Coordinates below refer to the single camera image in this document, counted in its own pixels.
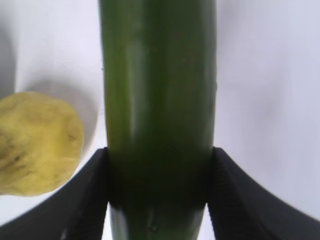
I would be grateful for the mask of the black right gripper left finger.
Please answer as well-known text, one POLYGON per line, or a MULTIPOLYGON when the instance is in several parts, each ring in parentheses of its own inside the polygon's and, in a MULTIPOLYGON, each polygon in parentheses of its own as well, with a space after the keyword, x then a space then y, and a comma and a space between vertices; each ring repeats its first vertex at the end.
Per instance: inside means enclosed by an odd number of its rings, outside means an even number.
POLYGON ((108 205, 108 154, 98 149, 64 187, 0 228, 2 240, 100 240, 108 205))

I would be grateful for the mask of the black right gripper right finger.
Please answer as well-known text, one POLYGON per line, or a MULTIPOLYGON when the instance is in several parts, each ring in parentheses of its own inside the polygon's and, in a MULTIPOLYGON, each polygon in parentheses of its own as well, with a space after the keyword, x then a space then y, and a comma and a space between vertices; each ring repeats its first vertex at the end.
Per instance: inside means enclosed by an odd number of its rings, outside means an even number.
POLYGON ((320 222, 290 206, 214 147, 207 205, 217 240, 318 240, 320 222))

